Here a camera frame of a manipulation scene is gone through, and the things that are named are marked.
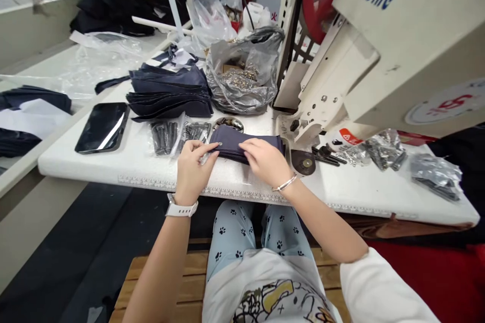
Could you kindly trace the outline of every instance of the hand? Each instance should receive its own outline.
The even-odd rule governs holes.
[[[219,143],[204,144],[198,140],[188,140],[178,157],[177,188],[175,203],[182,206],[193,205],[202,190],[207,186],[212,168],[219,155],[215,151],[201,165],[200,159],[206,152],[214,149]]]
[[[249,165],[259,179],[277,188],[292,178],[293,172],[283,154],[267,141],[248,139],[239,144],[248,158]]]

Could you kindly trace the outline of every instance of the light blue pants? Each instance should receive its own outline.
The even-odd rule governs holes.
[[[207,281],[237,259],[244,251],[256,249],[251,215],[254,204],[246,201],[222,202],[214,219],[212,244],[207,263]],[[313,260],[310,244],[297,212],[292,207],[270,204],[261,221],[261,245],[281,256],[306,256]]]

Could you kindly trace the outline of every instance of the silver bracelet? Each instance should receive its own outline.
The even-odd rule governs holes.
[[[281,192],[283,189],[285,189],[287,186],[289,186],[291,183],[293,183],[296,178],[297,178],[297,174],[296,173],[293,173],[293,176],[292,176],[292,178],[290,180],[284,182],[278,188],[273,188],[271,190],[273,192]]]

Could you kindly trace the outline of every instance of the person's left hand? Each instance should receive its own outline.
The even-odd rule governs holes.
[[[218,145],[219,143],[204,144],[199,140],[185,142],[177,163],[177,188],[174,195],[177,205],[193,205],[207,186],[219,152],[212,153],[204,165],[201,165],[200,159]]]

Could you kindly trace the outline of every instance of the label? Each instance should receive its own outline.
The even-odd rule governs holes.
[[[330,147],[333,151],[346,151],[352,146],[358,145],[364,140],[356,138],[348,129],[340,129],[332,135],[330,139]]]
[[[448,120],[485,106],[485,78],[447,88],[414,106],[405,117],[410,125]]]

